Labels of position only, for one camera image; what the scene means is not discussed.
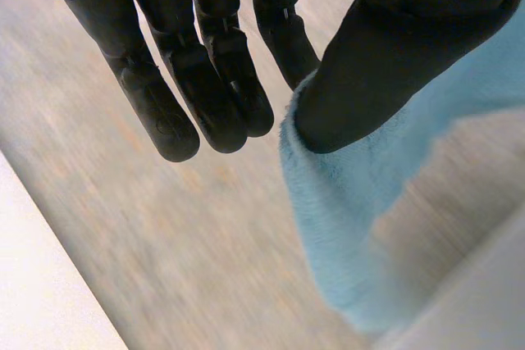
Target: robotic hand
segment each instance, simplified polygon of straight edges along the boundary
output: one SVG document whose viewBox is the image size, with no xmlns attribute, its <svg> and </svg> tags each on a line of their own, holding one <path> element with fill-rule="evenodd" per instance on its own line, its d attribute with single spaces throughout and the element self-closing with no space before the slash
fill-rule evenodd
<svg viewBox="0 0 525 350">
<path fill-rule="evenodd" d="M 319 60 L 295 13 L 298 0 L 253 0 L 258 28 L 294 88 Z M 196 123 L 218 152 L 242 148 L 274 122 L 240 29 L 240 0 L 137 0 Z M 199 135 L 154 64 L 133 0 L 66 0 L 100 47 L 160 154 L 185 161 Z M 194 28 L 194 5 L 204 45 Z"/>
</svg>

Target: light blue towel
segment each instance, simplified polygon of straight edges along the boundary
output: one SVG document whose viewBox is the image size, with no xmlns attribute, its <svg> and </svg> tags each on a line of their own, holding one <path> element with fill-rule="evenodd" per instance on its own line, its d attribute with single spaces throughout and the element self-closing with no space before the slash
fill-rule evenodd
<svg viewBox="0 0 525 350">
<path fill-rule="evenodd" d="M 328 303 L 358 330 L 399 328 L 426 296 L 368 241 L 370 229 L 455 120 L 525 105 L 525 3 L 379 130 L 337 152 L 311 153 L 296 133 L 297 97 L 310 79 L 294 93 L 281 126 L 281 162 L 309 265 Z"/>
</svg>

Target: floor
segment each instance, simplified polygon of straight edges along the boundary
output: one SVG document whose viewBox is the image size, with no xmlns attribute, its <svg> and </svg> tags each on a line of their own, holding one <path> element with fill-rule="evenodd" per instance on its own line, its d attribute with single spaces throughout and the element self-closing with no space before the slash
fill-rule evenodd
<svg viewBox="0 0 525 350">
<path fill-rule="evenodd" d="M 351 2 L 300 1 L 320 54 Z M 129 349 L 367 348 L 309 276 L 277 127 L 233 155 L 202 146 L 168 163 L 61 0 L 0 9 L 0 149 Z M 251 0 L 240 15 L 279 121 L 290 91 Z M 524 121 L 514 111 L 458 125 L 378 226 L 428 285 L 525 198 Z"/>
</svg>

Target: white surface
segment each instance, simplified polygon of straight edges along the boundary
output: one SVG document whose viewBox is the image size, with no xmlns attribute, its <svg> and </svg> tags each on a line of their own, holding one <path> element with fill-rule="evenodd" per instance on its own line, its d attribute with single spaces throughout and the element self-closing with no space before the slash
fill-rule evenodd
<svg viewBox="0 0 525 350">
<path fill-rule="evenodd" d="M 462 264 L 419 322 L 379 348 L 525 349 L 525 210 Z"/>
<path fill-rule="evenodd" d="M 1 153 L 0 349 L 126 349 Z"/>
</svg>

